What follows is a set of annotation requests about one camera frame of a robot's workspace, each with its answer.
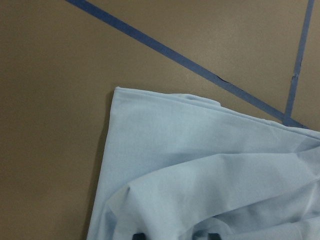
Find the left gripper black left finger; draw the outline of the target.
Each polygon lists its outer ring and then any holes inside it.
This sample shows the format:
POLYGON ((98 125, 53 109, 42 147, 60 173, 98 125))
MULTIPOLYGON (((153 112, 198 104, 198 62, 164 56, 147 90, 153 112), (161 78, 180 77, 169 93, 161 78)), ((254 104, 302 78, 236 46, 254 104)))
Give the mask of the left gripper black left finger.
POLYGON ((132 235, 132 240, 146 240, 146 235, 144 233, 135 233, 132 235))

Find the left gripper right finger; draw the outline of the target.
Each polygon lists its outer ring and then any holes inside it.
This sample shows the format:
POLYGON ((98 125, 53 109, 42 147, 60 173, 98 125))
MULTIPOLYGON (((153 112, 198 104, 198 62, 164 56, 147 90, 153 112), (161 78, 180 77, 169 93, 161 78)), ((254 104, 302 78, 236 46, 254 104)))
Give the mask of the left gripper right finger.
POLYGON ((222 240, 219 233, 209 233, 207 235, 208 240, 222 240))

